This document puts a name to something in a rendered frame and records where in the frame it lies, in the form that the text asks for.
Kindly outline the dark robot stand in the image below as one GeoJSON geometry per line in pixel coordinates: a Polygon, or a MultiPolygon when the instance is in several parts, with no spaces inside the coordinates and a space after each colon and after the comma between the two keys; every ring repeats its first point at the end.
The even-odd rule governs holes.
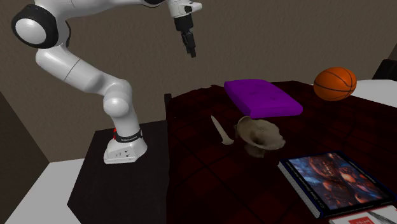
{"type": "Polygon", "coordinates": [[[105,164],[112,129],[95,132],[68,207],[81,224],[166,224],[167,122],[141,124],[147,152],[136,162],[105,164]]]}

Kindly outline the orange basketball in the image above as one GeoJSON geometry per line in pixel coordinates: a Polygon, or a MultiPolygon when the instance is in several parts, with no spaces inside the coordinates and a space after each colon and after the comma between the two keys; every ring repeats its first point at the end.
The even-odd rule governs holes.
{"type": "Polygon", "coordinates": [[[326,101],[340,101],[349,97],[356,89],[354,73],[343,67],[331,67],[319,73],[314,82],[315,94],[326,101]]]}

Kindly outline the beige hat-shaped object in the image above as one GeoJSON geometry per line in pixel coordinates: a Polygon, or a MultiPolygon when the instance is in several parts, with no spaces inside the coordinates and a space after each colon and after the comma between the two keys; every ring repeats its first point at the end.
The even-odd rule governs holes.
{"type": "Polygon", "coordinates": [[[235,135],[244,142],[244,149],[254,158],[263,158],[267,151],[281,149],[285,144],[278,126],[266,120],[243,116],[234,126],[235,135]]]}

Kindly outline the dark blue picture book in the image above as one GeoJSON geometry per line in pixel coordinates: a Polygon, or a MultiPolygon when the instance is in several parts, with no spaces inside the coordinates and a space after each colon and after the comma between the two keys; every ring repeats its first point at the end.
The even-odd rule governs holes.
{"type": "Polygon", "coordinates": [[[279,170],[315,218],[387,206],[397,195],[341,151],[282,159],[279,170]]]}

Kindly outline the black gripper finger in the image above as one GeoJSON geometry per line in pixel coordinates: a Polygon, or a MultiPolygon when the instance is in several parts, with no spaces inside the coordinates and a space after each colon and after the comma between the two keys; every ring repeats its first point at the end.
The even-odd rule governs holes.
{"type": "Polygon", "coordinates": [[[183,43],[186,48],[187,54],[190,55],[191,58],[196,57],[196,51],[195,51],[195,40],[192,32],[182,32],[181,37],[183,40],[183,43]]]}

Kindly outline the bed with dark red cover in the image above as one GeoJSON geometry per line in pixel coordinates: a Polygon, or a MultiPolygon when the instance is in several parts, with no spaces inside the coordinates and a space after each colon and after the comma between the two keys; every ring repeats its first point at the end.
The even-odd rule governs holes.
{"type": "Polygon", "coordinates": [[[272,119],[286,144],[263,158],[248,155],[229,136],[242,117],[223,87],[192,90],[167,106],[169,188],[167,224],[329,224],[313,216],[278,168],[283,158],[340,150],[397,193],[397,108],[350,96],[320,99],[312,86],[278,87],[298,101],[301,115],[272,119]]]}

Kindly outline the white and red book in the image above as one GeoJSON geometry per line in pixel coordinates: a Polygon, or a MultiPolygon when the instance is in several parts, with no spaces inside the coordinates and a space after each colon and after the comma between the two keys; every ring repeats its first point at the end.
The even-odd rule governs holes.
{"type": "Polygon", "coordinates": [[[329,224],[397,224],[397,208],[393,205],[330,219],[329,224]]]}

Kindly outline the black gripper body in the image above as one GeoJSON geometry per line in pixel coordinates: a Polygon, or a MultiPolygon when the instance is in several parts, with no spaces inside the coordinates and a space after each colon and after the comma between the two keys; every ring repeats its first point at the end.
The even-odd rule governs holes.
{"type": "Polygon", "coordinates": [[[188,34],[191,32],[191,29],[193,28],[192,16],[185,15],[182,17],[174,18],[174,24],[177,31],[183,34],[188,34]]]}

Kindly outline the black furniture piece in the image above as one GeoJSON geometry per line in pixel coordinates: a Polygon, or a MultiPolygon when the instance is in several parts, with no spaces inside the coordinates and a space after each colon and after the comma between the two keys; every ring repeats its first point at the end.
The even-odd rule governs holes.
{"type": "Polygon", "coordinates": [[[384,59],[372,79],[397,81],[397,60],[384,59]]]}

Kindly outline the purple pillow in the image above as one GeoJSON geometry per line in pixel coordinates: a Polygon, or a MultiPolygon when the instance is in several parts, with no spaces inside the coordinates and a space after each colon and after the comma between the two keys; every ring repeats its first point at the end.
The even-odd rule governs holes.
{"type": "Polygon", "coordinates": [[[265,80],[226,81],[224,89],[242,114],[252,119],[296,116],[303,111],[299,102],[265,80]]]}

